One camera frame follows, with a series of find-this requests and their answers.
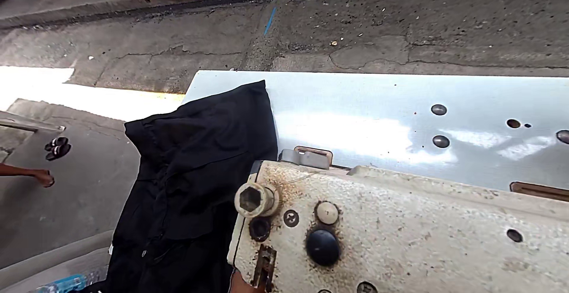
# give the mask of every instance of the sandal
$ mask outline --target sandal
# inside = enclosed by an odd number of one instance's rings
[[[46,151],[51,151],[51,149],[54,147],[66,145],[67,143],[69,143],[69,139],[67,137],[56,137],[51,142],[47,143],[43,148]]]
[[[62,158],[71,150],[71,144],[58,145],[51,149],[51,152],[46,155],[46,160],[53,161],[57,158]]]

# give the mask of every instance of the screw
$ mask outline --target screw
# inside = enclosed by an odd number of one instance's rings
[[[377,293],[377,289],[369,282],[361,282],[357,286],[357,293]]]
[[[284,213],[283,220],[286,226],[294,228],[299,221],[298,213],[295,210],[288,210]]]

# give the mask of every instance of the hand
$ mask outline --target hand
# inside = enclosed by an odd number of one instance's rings
[[[33,176],[37,181],[39,181],[41,186],[45,188],[48,188],[52,186],[53,183],[55,183],[55,179],[53,178],[53,176],[50,175],[49,171],[47,171],[46,169],[34,170]]]
[[[265,285],[259,284],[259,287],[255,289],[243,281],[241,273],[235,270],[231,276],[231,290],[229,293],[265,293]]]

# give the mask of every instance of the black garment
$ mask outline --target black garment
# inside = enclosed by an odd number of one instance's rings
[[[113,236],[105,293],[223,292],[233,197],[276,159],[265,81],[128,122],[140,168]]]

